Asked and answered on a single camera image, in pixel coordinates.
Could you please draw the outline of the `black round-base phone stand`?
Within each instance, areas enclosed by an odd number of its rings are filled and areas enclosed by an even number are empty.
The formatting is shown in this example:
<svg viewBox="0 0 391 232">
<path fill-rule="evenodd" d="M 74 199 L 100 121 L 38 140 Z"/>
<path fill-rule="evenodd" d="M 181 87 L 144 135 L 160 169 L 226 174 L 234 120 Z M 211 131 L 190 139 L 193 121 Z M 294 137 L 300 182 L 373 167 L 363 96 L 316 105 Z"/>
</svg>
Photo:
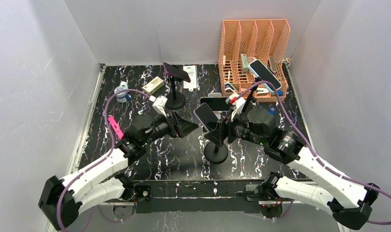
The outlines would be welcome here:
<svg viewBox="0 0 391 232">
<path fill-rule="evenodd" d="M 228 149 L 224 145 L 222 147 L 217 147 L 208 140 L 204 147 L 203 154 L 210 163 L 220 164 L 227 159 Z"/>
</svg>

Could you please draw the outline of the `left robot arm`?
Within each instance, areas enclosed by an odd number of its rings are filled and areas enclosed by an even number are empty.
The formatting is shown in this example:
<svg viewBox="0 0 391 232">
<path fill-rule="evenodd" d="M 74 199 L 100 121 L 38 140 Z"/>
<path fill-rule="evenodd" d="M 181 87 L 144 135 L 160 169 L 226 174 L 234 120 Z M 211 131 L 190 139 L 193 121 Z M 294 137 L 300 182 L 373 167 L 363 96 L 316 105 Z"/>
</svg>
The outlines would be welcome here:
<svg viewBox="0 0 391 232">
<path fill-rule="evenodd" d="M 147 145 L 165 136 L 184 138 L 196 130 L 196 123 L 181 118 L 176 111 L 153 119 L 140 115 L 123 138 L 102 157 L 84 168 L 46 180 L 38 207 L 58 231 L 70 226 L 84 211 L 105 201 L 135 197 L 135 184 L 119 173 L 146 154 Z"/>
</svg>

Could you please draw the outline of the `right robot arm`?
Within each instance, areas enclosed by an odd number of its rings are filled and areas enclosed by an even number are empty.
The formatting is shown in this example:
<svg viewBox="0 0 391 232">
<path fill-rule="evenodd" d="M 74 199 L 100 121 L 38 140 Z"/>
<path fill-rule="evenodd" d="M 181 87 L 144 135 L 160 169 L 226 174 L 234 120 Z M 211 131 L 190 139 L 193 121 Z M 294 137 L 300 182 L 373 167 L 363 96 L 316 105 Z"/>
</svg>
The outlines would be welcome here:
<svg viewBox="0 0 391 232">
<path fill-rule="evenodd" d="M 290 168 L 296 169 L 316 182 L 315 186 L 294 181 L 281 174 L 270 173 L 260 185 L 247 185 L 238 196 L 249 201 L 289 198 L 300 201 L 332 215 L 343 226 L 359 230 L 365 225 L 377 199 L 379 188 L 375 184 L 354 183 L 341 171 L 312 153 L 310 145 L 290 130 L 276 126 L 274 116 L 265 109 L 253 109 L 247 119 L 230 114 L 219 119 L 210 108 L 195 112 L 207 130 L 204 149 L 206 159 L 222 163 L 227 158 L 224 141 L 236 139 L 263 147 L 266 155 Z"/>
</svg>

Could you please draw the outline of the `white-edged black smartphone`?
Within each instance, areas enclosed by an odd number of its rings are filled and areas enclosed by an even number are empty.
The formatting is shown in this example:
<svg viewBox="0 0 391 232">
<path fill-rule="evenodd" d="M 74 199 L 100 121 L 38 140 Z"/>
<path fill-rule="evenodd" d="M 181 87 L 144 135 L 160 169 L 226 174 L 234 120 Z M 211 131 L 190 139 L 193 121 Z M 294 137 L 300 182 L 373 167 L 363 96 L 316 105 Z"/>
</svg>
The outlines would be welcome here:
<svg viewBox="0 0 391 232">
<path fill-rule="evenodd" d="M 206 103 L 200 104 L 194 114 L 208 132 L 215 130 L 219 119 Z"/>
</svg>

